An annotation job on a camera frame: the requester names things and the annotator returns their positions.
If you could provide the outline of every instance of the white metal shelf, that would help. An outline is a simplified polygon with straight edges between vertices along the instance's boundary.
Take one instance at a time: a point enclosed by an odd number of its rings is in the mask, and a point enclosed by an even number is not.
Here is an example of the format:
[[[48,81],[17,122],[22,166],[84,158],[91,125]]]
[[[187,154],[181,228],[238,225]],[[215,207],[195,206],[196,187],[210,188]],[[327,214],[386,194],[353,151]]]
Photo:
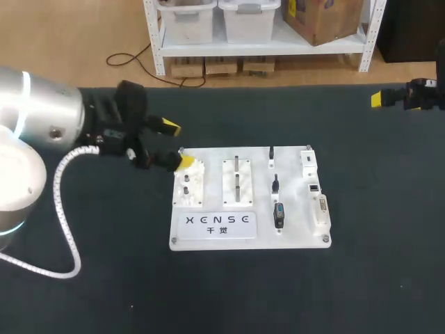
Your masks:
[[[278,10],[276,13],[272,41],[268,44],[229,44],[225,35],[223,15],[220,10],[216,10],[212,43],[175,45],[165,34],[163,24],[159,29],[156,16],[156,0],[144,0],[144,7],[157,75],[165,75],[164,57],[279,56],[298,54],[362,54],[359,71],[368,72],[386,2],[387,0],[365,0],[362,21],[369,22],[367,34],[364,33],[360,24],[355,35],[317,47],[311,46],[282,19],[281,10]]]
[[[165,29],[161,29],[163,40],[161,55],[164,57],[196,56],[279,56],[290,54],[361,54],[366,42],[363,29],[357,34],[331,43],[311,46],[298,35],[278,12],[275,16],[272,41],[268,44],[229,44],[226,39],[222,11],[217,8],[213,15],[213,42],[201,45],[176,45]]]

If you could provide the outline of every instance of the white test board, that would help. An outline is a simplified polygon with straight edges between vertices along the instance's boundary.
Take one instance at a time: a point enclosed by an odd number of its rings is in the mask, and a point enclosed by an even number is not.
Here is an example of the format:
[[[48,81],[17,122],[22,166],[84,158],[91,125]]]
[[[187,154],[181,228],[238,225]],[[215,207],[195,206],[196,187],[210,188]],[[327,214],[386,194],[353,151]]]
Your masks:
[[[170,228],[173,251],[330,247],[329,209],[316,172],[315,152],[310,146],[274,147],[271,168],[269,149],[183,151],[197,159],[203,172],[197,177],[200,172],[195,168],[175,173]],[[231,204],[234,196],[227,195],[227,183],[234,180],[227,169],[234,168],[235,156],[240,161],[237,173],[242,173],[242,204]],[[185,182],[189,172],[194,177]],[[280,182],[278,195],[272,194],[275,174]],[[284,205],[284,227],[279,230],[274,224],[275,200]]]

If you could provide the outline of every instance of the wooden block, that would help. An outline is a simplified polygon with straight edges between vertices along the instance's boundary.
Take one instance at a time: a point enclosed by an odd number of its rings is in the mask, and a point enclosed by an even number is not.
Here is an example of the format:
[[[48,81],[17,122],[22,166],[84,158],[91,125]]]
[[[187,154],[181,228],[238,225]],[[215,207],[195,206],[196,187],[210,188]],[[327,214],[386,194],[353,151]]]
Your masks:
[[[175,58],[170,66],[174,78],[201,78],[204,75],[202,57]]]
[[[236,57],[206,57],[206,74],[236,74]]]
[[[265,72],[275,71],[275,57],[270,56],[251,56],[243,60],[244,72]]]

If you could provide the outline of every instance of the coiled white cable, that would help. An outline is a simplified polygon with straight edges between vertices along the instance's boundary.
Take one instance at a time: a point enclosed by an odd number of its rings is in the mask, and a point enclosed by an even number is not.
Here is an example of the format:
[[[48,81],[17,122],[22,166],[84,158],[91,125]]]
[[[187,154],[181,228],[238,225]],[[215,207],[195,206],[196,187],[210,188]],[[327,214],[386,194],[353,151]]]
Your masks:
[[[54,174],[53,192],[54,192],[54,204],[56,206],[57,217],[62,227],[63,234],[67,240],[68,246],[70,247],[72,257],[74,258],[74,269],[69,273],[54,273],[53,271],[48,271],[45,269],[37,268],[23,261],[17,260],[9,255],[0,253],[0,259],[8,261],[15,264],[21,268],[39,273],[40,275],[49,276],[52,278],[67,279],[75,277],[81,270],[81,257],[79,251],[77,250],[76,242],[72,237],[70,227],[68,226],[67,219],[65,217],[65,212],[63,211],[62,198],[60,195],[60,182],[62,180],[63,171],[66,169],[68,164],[77,158],[79,155],[84,154],[99,154],[99,148],[97,146],[81,146],[75,148],[73,151],[65,155],[62,161],[57,166],[56,172]]]

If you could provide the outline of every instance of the plastic storage bin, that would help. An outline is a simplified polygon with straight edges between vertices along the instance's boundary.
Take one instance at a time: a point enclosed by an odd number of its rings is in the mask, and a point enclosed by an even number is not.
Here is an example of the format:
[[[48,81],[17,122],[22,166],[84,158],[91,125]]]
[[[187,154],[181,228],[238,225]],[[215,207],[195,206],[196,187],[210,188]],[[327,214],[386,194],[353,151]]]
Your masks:
[[[204,44],[213,40],[213,9],[217,0],[202,0],[196,6],[164,6],[158,2],[165,34],[175,44]]]
[[[281,0],[220,0],[224,10],[227,41],[264,44],[272,39],[273,18]]]

